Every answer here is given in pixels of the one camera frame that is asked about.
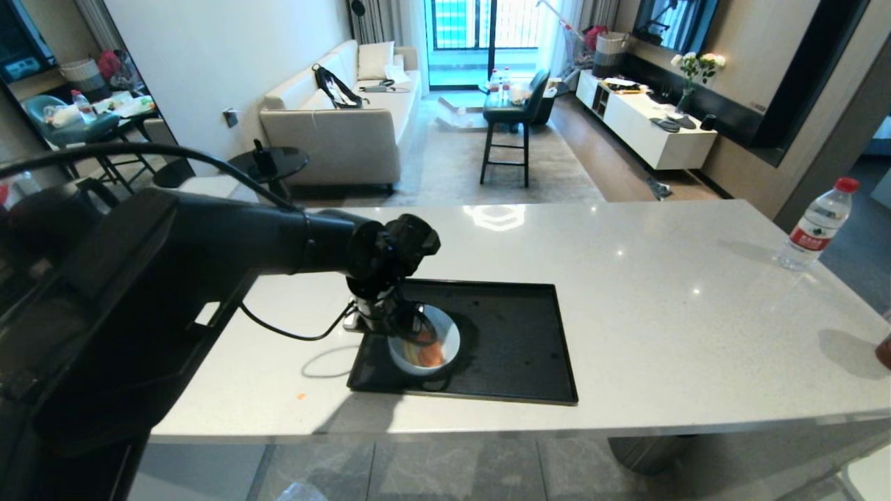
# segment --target black backpack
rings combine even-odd
[[[334,104],[335,108],[362,108],[362,101],[369,103],[367,99],[359,97],[353,91],[349,90],[349,87],[341,82],[340,78],[337,78],[333,73],[326,70],[324,66],[314,64],[313,71],[315,72],[315,84],[322,89],[329,98],[331,98],[331,103]],[[334,97],[329,86],[337,86],[340,90],[340,94],[351,101],[351,103],[345,103],[339,97]]]

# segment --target rug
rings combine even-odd
[[[307,207],[400,207],[605,201],[575,154],[550,125],[533,127],[529,137],[529,187],[523,168],[491,165],[486,182],[479,171],[485,132],[456,132],[437,123],[436,94],[421,101],[414,126],[412,155],[392,195],[378,186],[299,187],[297,203]],[[516,133],[498,131],[494,143],[523,142]],[[491,160],[522,161],[523,151],[493,148]]]

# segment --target white sofa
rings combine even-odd
[[[287,179],[291,185],[392,185],[399,181],[412,143],[412,129],[421,100],[418,54],[413,47],[396,47],[405,60],[410,82],[399,94],[367,94],[360,86],[380,81],[356,81],[358,45],[337,46],[317,63],[353,91],[367,98],[359,110],[333,110],[315,84],[312,65],[266,94],[260,121],[272,146],[293,146],[309,154],[309,164]]]

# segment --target white bowl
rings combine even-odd
[[[458,355],[458,349],[461,347],[461,335],[458,333],[458,326],[455,325],[452,318],[445,311],[431,305],[424,305],[424,315],[433,325],[433,328],[436,329],[437,342],[440,343],[440,349],[443,354],[443,363],[435,367],[413,364],[406,357],[405,351],[407,349],[420,350],[421,347],[405,341],[401,337],[390,336],[388,338],[390,357],[393,358],[396,366],[407,374],[417,376],[431,375],[449,365]]]

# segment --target laundry basket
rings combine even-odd
[[[597,36],[597,52],[594,53],[594,76],[605,78],[617,75],[627,48],[627,33],[600,33]]]
[[[99,72],[99,66],[92,59],[67,62],[59,68],[63,77],[90,102],[95,103],[111,97],[111,91]]]

